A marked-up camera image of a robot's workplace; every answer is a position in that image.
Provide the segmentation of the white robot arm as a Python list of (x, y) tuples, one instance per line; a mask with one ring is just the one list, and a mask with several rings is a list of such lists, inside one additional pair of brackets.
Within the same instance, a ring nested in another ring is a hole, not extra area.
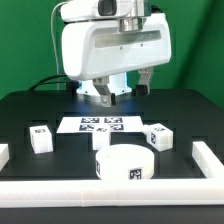
[(90, 80), (101, 105), (109, 107), (137, 70), (138, 95), (149, 93), (153, 68), (171, 58), (165, 13), (150, 0), (69, 0), (61, 7), (62, 60), (72, 80)]

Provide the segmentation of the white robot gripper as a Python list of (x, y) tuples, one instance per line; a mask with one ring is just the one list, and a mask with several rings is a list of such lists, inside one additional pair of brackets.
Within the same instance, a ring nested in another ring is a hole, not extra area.
[(104, 107), (116, 104), (115, 94), (108, 87), (109, 75), (139, 69), (136, 94), (147, 96), (152, 66), (168, 63), (171, 58), (165, 14), (153, 13), (144, 18), (143, 29), (133, 32), (120, 32), (117, 20), (70, 23), (62, 32), (62, 58), (64, 72), (70, 79), (94, 79)]

